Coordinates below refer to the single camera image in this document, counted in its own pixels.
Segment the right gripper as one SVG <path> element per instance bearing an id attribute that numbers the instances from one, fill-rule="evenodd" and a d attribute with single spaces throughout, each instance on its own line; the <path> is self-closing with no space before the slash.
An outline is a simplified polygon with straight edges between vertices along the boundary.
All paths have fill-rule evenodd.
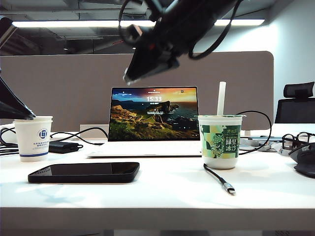
<path id="1" fill-rule="evenodd" d="M 178 68 L 172 57 L 191 54 L 197 43 L 196 12 L 153 12 L 150 20 L 156 24 L 141 35 L 141 47 L 123 75 L 127 85 Z"/>

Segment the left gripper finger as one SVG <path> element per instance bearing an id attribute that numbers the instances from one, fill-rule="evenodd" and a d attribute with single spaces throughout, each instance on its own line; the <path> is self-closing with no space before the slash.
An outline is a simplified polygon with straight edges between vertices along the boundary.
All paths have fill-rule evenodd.
<path id="1" fill-rule="evenodd" d="M 5 103 L 0 104 L 0 118 L 32 120 L 35 117 L 36 115 L 27 107 L 18 110 Z"/>
<path id="2" fill-rule="evenodd" d="M 5 81 L 0 78 L 0 113 L 30 114 L 31 110 L 12 92 Z"/>

